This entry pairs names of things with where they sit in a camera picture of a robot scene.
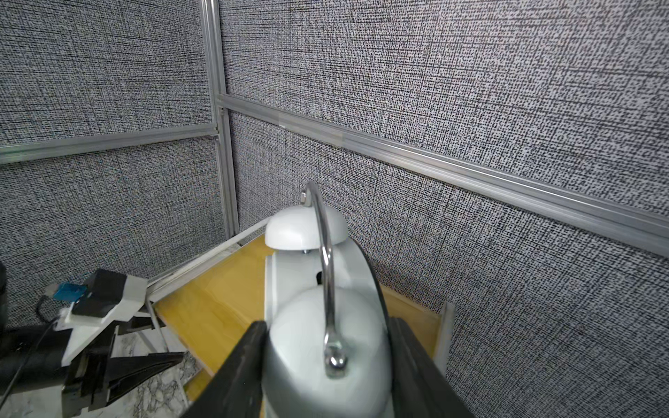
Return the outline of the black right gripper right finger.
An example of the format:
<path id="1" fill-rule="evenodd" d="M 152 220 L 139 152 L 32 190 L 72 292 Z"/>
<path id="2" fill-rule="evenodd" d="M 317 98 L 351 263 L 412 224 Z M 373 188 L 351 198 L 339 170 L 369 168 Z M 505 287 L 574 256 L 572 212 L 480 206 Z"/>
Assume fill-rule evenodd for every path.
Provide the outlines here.
<path id="1" fill-rule="evenodd" d="M 392 353 L 392 402 L 396 417 L 472 417 L 464 402 L 416 338 L 409 324 L 388 320 Z"/>

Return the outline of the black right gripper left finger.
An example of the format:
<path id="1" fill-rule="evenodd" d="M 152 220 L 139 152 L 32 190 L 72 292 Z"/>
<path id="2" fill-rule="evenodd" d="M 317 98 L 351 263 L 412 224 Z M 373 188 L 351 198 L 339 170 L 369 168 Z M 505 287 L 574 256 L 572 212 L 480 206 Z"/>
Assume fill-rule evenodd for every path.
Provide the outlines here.
<path id="1" fill-rule="evenodd" d="M 258 417 L 268 325 L 253 322 L 184 417 Z"/>

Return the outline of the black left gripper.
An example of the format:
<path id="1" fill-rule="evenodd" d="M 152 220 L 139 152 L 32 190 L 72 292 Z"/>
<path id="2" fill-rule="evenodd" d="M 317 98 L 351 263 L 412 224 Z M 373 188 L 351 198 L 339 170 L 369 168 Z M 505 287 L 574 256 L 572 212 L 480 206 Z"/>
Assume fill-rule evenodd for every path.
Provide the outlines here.
<path id="1" fill-rule="evenodd" d="M 119 322 L 116 335 L 155 329 L 150 317 Z M 68 367 L 62 388 L 62 416 L 80 416 L 84 409 L 112 405 L 145 381 L 183 362 L 185 353 L 113 357 L 115 334 L 100 334 Z"/>

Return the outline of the white twin-bell alarm clock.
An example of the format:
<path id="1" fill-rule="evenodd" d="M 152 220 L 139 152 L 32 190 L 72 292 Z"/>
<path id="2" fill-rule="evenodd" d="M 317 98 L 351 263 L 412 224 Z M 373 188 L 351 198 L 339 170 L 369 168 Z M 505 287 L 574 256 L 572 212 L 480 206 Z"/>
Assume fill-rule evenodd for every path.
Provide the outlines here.
<path id="1" fill-rule="evenodd" d="M 266 415 L 393 416 L 388 312 L 343 215 L 309 182 L 265 243 Z"/>

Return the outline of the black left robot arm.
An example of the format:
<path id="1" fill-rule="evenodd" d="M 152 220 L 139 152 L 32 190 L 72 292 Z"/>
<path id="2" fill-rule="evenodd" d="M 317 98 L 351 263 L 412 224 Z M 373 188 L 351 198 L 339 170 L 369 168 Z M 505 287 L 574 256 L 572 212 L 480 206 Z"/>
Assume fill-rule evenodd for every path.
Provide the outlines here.
<path id="1" fill-rule="evenodd" d="M 117 336 L 160 328 L 147 289 L 146 279 L 98 269 L 83 284 L 47 287 L 35 306 L 39 325 L 10 328 L 8 279 L 1 273 L 1 401 L 59 387 L 62 415 L 75 417 L 109 407 L 178 366 L 183 352 L 113 356 Z"/>

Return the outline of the wooden two-tier white-frame shelf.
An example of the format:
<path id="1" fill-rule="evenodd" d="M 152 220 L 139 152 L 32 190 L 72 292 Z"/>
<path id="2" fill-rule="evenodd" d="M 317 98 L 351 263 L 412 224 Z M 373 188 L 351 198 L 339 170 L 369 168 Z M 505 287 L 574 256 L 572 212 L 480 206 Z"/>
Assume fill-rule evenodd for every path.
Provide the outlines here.
<path id="1" fill-rule="evenodd" d="M 362 249 L 376 278 L 385 302 L 388 320 L 405 320 L 429 357 L 442 373 L 433 355 L 439 335 L 437 317 L 392 294 L 379 282 L 376 263 Z M 223 261 L 195 261 L 197 269 L 190 282 L 167 293 L 155 287 L 153 299 L 158 303 L 159 317 L 174 331 L 190 352 L 202 361 L 210 381 L 233 351 L 248 327 L 264 319 L 265 261 L 271 254 L 265 239 L 253 240 Z"/>

